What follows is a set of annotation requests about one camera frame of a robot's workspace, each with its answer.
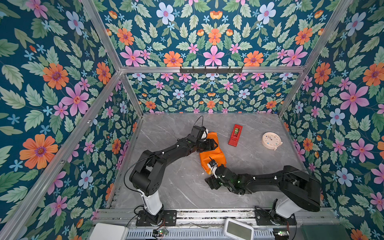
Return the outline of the yellow orange wrapping paper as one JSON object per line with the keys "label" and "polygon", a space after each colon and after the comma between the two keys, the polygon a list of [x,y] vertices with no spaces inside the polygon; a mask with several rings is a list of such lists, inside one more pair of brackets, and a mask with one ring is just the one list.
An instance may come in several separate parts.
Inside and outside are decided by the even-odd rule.
{"label": "yellow orange wrapping paper", "polygon": [[215,160],[218,166],[227,166],[225,154],[221,150],[220,146],[217,146],[215,150],[200,153],[201,166],[209,175],[212,173],[212,170],[208,166],[208,163],[211,161],[211,159]]}

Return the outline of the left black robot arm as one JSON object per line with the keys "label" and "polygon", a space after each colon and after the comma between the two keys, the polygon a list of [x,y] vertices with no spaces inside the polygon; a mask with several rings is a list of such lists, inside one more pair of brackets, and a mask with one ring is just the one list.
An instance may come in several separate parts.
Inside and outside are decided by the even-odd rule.
{"label": "left black robot arm", "polygon": [[197,139],[187,136],[164,150],[144,151],[135,164],[129,180],[141,194],[146,214],[152,217],[162,215],[164,205],[160,200],[158,190],[169,165],[192,153],[214,151],[218,147],[219,143],[214,139]]}

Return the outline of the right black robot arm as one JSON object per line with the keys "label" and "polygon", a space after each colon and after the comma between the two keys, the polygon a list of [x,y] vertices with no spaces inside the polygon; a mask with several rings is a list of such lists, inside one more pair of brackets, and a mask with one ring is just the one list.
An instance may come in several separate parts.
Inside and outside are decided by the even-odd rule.
{"label": "right black robot arm", "polygon": [[285,196],[273,204],[271,215],[288,219],[300,210],[319,212],[321,208],[320,182],[292,166],[264,175],[235,174],[225,166],[211,166],[211,176],[205,179],[212,190],[225,187],[236,195],[257,192],[281,192]]}

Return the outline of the white box device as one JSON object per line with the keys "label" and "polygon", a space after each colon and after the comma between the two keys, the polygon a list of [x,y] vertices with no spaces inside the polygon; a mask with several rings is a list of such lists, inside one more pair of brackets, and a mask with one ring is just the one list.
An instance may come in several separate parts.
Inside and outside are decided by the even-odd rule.
{"label": "white box device", "polygon": [[89,240],[125,240],[129,229],[124,226],[97,223]]}

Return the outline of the red tape dispenser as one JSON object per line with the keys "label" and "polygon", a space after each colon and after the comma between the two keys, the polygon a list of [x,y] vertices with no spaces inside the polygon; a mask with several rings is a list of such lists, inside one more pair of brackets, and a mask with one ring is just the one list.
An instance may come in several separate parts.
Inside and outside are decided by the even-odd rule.
{"label": "red tape dispenser", "polygon": [[241,125],[237,125],[237,124],[234,125],[232,134],[228,142],[230,146],[236,147],[238,145],[239,139],[242,133],[242,129],[243,127]]}

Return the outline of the white timer display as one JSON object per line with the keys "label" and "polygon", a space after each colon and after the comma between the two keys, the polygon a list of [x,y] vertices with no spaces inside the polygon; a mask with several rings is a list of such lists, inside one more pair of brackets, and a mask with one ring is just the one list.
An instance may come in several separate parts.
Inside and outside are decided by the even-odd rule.
{"label": "white timer display", "polygon": [[232,218],[227,218],[224,224],[224,235],[233,240],[253,240],[255,230],[250,225]]}

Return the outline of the pink round alarm clock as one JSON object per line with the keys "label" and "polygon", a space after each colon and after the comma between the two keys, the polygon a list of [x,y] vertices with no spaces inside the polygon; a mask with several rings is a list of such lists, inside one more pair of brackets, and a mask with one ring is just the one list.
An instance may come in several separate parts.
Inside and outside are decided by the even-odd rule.
{"label": "pink round alarm clock", "polygon": [[276,133],[267,132],[262,136],[262,144],[265,148],[275,151],[283,144],[283,142],[280,136]]}

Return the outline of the green mat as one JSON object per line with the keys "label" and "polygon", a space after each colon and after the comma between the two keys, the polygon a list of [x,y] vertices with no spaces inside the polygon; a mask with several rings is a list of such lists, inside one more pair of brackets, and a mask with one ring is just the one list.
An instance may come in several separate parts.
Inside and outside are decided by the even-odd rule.
{"label": "green mat", "polygon": [[305,240],[349,240],[346,229],[341,225],[301,226]]}

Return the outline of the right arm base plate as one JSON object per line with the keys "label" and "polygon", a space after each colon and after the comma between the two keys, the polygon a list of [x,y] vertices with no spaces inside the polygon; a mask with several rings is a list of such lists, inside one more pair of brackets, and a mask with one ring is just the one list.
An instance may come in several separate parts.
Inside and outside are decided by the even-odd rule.
{"label": "right arm base plate", "polygon": [[281,217],[276,213],[274,209],[266,210],[261,207],[256,206],[255,210],[255,219],[258,226],[296,226],[297,221],[294,215],[291,215],[288,218]]}

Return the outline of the black hook rail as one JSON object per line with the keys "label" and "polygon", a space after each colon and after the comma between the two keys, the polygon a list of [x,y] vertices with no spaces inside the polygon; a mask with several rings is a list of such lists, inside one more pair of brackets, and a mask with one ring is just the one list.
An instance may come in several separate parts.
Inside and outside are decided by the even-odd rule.
{"label": "black hook rail", "polygon": [[180,67],[181,74],[239,74],[243,67]]}

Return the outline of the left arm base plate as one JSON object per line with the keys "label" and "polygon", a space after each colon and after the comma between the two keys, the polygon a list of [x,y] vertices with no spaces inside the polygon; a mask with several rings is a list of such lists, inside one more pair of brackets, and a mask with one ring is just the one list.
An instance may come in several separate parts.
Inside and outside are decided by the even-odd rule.
{"label": "left arm base plate", "polygon": [[156,215],[151,215],[145,210],[139,211],[138,218],[136,220],[137,227],[160,227],[176,225],[177,211],[176,210],[160,210]]}

